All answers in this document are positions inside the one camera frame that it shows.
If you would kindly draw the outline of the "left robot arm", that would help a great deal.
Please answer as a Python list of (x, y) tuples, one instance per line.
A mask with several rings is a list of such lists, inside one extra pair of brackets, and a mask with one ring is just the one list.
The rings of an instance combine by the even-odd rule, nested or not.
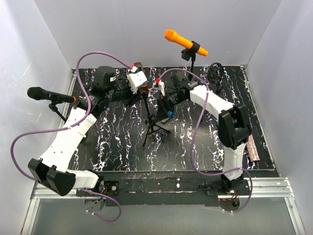
[(63, 119), (63, 130), (39, 159), (31, 159), (28, 163), (35, 181), (60, 196), (81, 188), (87, 188), (94, 196), (103, 192), (102, 178), (92, 170), (69, 170), (70, 159), (109, 103), (122, 101), (133, 105), (147, 84), (140, 62), (134, 63), (129, 74), (121, 79), (117, 77), (116, 70), (109, 66), (98, 67), (93, 77), (94, 80), (84, 86), (86, 94), (80, 96), (52, 93), (40, 87), (32, 87), (27, 91), (33, 99), (50, 100), (51, 106), (73, 104), (68, 118)]

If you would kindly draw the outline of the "black tripod stand blue mic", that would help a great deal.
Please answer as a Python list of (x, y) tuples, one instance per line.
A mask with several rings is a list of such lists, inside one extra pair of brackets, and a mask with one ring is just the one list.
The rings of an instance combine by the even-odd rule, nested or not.
[(142, 144), (143, 147), (145, 147), (146, 145), (146, 141), (147, 141), (147, 137), (149, 135), (153, 135), (155, 134), (157, 131), (164, 131), (168, 134), (171, 134), (171, 131), (170, 130), (167, 130), (161, 126), (159, 126), (156, 121), (155, 121), (155, 117), (150, 113), (150, 109), (149, 109), (149, 105), (148, 105), (148, 101), (147, 101), (147, 98), (148, 98), (148, 93), (143, 90), (143, 89), (140, 89), (139, 90), (140, 92), (140, 97), (141, 99), (144, 100), (144, 105), (145, 105), (145, 109), (146, 109), (146, 113), (147, 113), (147, 120), (145, 120), (145, 124), (147, 126), (147, 131), (145, 133), (145, 138), (144, 138), (144, 142)]

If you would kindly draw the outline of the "blue white toy block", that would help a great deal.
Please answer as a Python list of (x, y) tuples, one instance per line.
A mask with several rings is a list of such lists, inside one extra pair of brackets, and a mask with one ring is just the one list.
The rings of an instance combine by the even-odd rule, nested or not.
[(171, 112), (171, 111), (168, 111), (167, 113), (168, 113), (168, 117), (169, 117), (169, 118), (172, 118), (172, 117), (174, 116), (174, 113)]

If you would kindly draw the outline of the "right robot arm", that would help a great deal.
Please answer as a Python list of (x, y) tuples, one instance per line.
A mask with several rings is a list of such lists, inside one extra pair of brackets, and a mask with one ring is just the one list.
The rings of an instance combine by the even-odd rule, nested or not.
[(184, 73), (171, 76), (174, 90), (165, 93), (165, 84), (157, 79), (152, 88), (159, 90), (156, 121), (171, 118), (175, 106), (189, 100), (213, 115), (218, 121), (217, 131), (220, 143), (224, 146), (224, 166), (221, 175), (221, 188), (226, 194), (234, 194), (244, 180), (243, 154), (251, 126), (246, 106), (236, 106), (209, 90), (202, 82), (189, 80)]

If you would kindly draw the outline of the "black shock mount tripod stand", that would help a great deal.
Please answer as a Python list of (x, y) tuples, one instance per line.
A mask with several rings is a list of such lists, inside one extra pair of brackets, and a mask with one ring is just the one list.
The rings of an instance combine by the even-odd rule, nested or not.
[(221, 63), (213, 63), (207, 71), (207, 78), (210, 83), (216, 86), (215, 94), (219, 95), (223, 89), (222, 80), (224, 77), (224, 68)]

